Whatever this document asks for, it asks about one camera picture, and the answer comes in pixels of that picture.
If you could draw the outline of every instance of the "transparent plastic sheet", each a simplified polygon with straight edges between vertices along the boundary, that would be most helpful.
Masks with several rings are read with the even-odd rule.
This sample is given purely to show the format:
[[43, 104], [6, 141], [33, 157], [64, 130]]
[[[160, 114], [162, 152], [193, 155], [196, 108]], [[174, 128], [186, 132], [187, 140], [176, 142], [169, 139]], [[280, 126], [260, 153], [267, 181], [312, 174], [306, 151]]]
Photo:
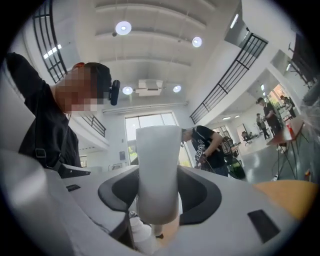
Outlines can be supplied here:
[[302, 100], [301, 116], [309, 135], [311, 181], [320, 184], [320, 75]]

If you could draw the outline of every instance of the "yellow wooden surface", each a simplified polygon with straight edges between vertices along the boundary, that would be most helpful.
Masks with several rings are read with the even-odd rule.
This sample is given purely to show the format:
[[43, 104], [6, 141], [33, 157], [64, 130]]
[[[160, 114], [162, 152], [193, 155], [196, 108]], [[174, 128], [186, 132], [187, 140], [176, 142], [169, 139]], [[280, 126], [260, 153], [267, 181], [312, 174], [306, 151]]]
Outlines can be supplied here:
[[304, 180], [268, 181], [253, 186], [297, 220], [306, 216], [319, 190], [317, 184]]

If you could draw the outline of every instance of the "black hair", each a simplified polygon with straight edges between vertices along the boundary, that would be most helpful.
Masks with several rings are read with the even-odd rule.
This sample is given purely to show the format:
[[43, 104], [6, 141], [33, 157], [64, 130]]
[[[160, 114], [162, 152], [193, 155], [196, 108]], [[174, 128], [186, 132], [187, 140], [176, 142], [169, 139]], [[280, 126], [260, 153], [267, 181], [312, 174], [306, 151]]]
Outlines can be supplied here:
[[260, 97], [256, 100], [256, 103], [259, 104], [261, 101], [264, 101], [264, 98]]
[[104, 99], [108, 98], [109, 90], [112, 85], [110, 69], [96, 62], [89, 62], [84, 65], [85, 68], [90, 68], [91, 75], [94, 79], [91, 80], [91, 85], [96, 86], [96, 98], [98, 104], [103, 104]]

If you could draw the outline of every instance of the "balcony railing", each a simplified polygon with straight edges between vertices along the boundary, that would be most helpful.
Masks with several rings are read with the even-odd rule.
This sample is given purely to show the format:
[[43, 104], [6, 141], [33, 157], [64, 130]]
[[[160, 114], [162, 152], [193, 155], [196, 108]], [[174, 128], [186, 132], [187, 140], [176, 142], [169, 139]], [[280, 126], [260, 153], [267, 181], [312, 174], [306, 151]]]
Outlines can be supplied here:
[[208, 96], [191, 114], [190, 117], [194, 124], [209, 113], [232, 90], [232, 88], [235, 87], [260, 56], [267, 43], [268, 42], [253, 33], [249, 36], [230, 67], [213, 87]]
[[[32, 19], [36, 43], [44, 65], [52, 80], [57, 83], [67, 75], [68, 72], [56, 37], [53, 0], [45, 1], [34, 13]], [[93, 129], [105, 137], [106, 128], [93, 114], [86, 113], [81, 116]]]

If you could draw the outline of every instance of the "gray floor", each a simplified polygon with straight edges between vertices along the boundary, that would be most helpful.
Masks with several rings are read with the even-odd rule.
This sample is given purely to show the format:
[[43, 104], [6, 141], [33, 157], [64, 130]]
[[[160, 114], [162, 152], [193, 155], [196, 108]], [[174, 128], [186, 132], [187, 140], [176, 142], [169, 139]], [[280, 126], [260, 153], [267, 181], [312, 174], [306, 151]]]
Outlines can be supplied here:
[[[309, 141], [308, 133], [305, 129], [303, 129], [302, 134]], [[310, 168], [310, 149], [307, 141], [300, 135], [297, 139], [299, 155], [297, 153], [296, 142], [293, 142], [294, 151], [296, 155], [297, 162], [297, 177], [298, 180], [303, 180], [305, 176], [305, 172]], [[276, 150], [276, 146], [268, 146], [262, 150], [256, 151], [254, 153], [246, 154], [242, 156], [242, 160], [244, 162], [244, 171], [246, 174], [246, 179], [250, 183], [260, 183], [260, 182], [268, 182], [278, 171], [278, 152]], [[284, 154], [280, 155], [280, 168], [283, 163], [283, 159], [285, 159]], [[287, 156], [289, 162], [296, 173], [295, 169], [295, 160], [294, 154], [292, 150], [292, 146], [290, 145], [289, 150], [287, 152]], [[279, 176], [279, 180], [293, 180], [294, 174], [290, 168], [288, 161], [286, 160], [281, 174]]]

